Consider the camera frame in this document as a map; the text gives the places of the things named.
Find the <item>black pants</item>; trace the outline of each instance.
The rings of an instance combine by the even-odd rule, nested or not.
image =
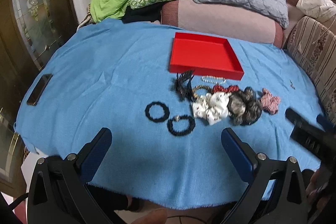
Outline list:
[[[103,212],[127,209],[128,199],[125,195],[90,184],[87,184],[86,188]]]

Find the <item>smartphone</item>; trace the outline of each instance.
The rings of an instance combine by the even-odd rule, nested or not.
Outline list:
[[[37,82],[37,85],[34,87],[33,92],[29,96],[27,100],[27,105],[35,106],[39,101],[42,92],[44,91],[45,87],[49,83],[50,79],[52,78],[52,74],[42,75],[40,80]]]

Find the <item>red box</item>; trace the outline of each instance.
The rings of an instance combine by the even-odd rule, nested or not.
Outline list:
[[[221,37],[176,32],[169,71],[241,80],[244,71],[229,41]]]

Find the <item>black hair tie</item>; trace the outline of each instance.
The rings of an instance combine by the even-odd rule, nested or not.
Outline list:
[[[179,120],[188,120],[189,121],[189,127],[184,131],[175,131],[174,128],[173,128],[173,121],[178,122]],[[193,117],[189,116],[189,115],[183,115],[183,116],[177,115],[174,118],[168,120],[167,127],[168,127],[169,132],[174,136],[178,136],[178,137],[186,136],[186,135],[190,134],[191,131],[194,130],[195,119]]]
[[[165,112],[165,114],[160,117],[160,118],[153,118],[150,114],[149,114],[149,110],[151,109],[151,107],[153,105],[159,105],[163,108],[163,111]],[[169,118],[169,115],[170,115],[170,112],[169,112],[169,108],[164,104],[164,103],[161,103],[161,102],[152,102],[150,103],[149,105],[147,105],[146,109],[145,109],[145,114],[146,114],[146,117],[151,120],[152,122],[164,122],[166,119]]]

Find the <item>blue blanket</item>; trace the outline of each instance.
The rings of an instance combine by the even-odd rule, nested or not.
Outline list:
[[[238,200],[246,184],[221,145],[222,129],[231,126],[229,118],[213,126],[196,119],[190,135],[174,137],[166,122],[154,123],[145,116],[152,101],[164,102],[171,118],[191,115],[190,104],[180,102],[173,91],[176,75],[168,71],[176,31],[181,30],[146,22],[124,25],[115,19],[81,28],[57,50],[28,90],[16,131],[30,150],[37,147],[48,155],[66,157],[107,127],[113,141],[94,183],[178,209]],[[233,130],[271,159],[293,155],[302,170],[318,168],[315,157],[289,140],[293,126],[285,119],[291,106],[316,124],[322,109],[310,79],[273,45],[229,41],[245,74],[241,81],[227,80],[226,85],[265,87],[281,97],[278,114],[263,113],[255,124]],[[52,73],[52,79],[38,104],[28,106],[29,95],[45,73]],[[192,82],[201,83],[198,76]],[[153,109],[151,114],[159,116],[159,111]]]

